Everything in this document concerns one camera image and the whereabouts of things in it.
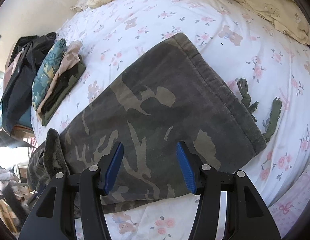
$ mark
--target silver screw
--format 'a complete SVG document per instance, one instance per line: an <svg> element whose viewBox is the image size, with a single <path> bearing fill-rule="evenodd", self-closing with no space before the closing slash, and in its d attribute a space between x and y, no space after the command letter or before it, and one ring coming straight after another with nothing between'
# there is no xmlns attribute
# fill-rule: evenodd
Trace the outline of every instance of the silver screw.
<svg viewBox="0 0 310 240"><path fill-rule="evenodd" d="M98 166L97 165L92 165L89 168L90 171L97 171L98 170Z"/></svg>
<svg viewBox="0 0 310 240"><path fill-rule="evenodd" d="M57 179L63 178L63 176L64 176L64 173L62 173L62 172L58 172L58 173L56 173L56 175L55 175L55 177L56 177Z"/></svg>
<svg viewBox="0 0 310 240"><path fill-rule="evenodd" d="M204 171L209 171L209 170L211 169L211 166L208 165L208 164L203 164L203 165L202 165L202 169L203 169Z"/></svg>
<svg viewBox="0 0 310 240"><path fill-rule="evenodd" d="M245 177L245 172L237 171L237 176L240 177L240 178L243 178L243 177Z"/></svg>

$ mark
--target wall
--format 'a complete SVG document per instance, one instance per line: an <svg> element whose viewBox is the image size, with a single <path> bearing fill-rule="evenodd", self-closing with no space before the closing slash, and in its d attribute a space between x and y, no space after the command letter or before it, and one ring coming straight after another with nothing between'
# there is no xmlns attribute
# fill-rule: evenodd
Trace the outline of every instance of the wall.
<svg viewBox="0 0 310 240"><path fill-rule="evenodd" d="M0 7L0 70L12 45L27 35L45 35L56 31L74 16L70 7L78 0L5 0Z"/></svg>

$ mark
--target camouflage fabric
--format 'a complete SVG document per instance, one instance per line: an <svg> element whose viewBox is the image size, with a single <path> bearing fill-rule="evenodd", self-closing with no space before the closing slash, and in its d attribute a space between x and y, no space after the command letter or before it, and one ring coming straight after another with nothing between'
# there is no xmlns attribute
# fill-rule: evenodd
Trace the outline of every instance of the camouflage fabric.
<svg viewBox="0 0 310 240"><path fill-rule="evenodd" d="M114 189L102 198L106 212L188 194L176 158L180 140L204 163L230 173L266 147L250 112L182 33L128 67L60 140L73 173L96 164L115 141L124 144ZM43 175L35 164L42 148L31 157L31 188Z"/></svg>

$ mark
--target pink floral fabric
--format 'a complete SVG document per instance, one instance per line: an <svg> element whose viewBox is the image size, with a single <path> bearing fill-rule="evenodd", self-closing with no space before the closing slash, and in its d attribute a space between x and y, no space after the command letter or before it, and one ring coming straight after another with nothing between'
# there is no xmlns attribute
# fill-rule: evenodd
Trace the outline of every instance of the pink floral fabric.
<svg viewBox="0 0 310 240"><path fill-rule="evenodd" d="M81 41L79 54L87 69L46 127L41 126L32 111L38 143L45 140L49 128L61 133L128 66L179 32L187 35L239 99L236 80L246 78L252 101L260 102L254 116L263 133L269 127L273 99L282 101L275 134L266 149L242 168L265 203L275 203L310 161L310 49L232 0L114 0L77 13L57 31L57 39L64 38L68 44ZM280 205L285 212L296 205L290 207L288 202ZM119 234L115 239L140 233L142 223L146 238L169 239L170 234L183 239L171 232L181 223L180 213L153 211L149 220L143 218L145 223L142 218L127 215L139 223L138 230L121 235L119 224L111 218L110 223ZM157 228L154 223L160 216L175 219L175 226ZM131 228L125 223L132 222L123 222L124 227Z"/></svg>

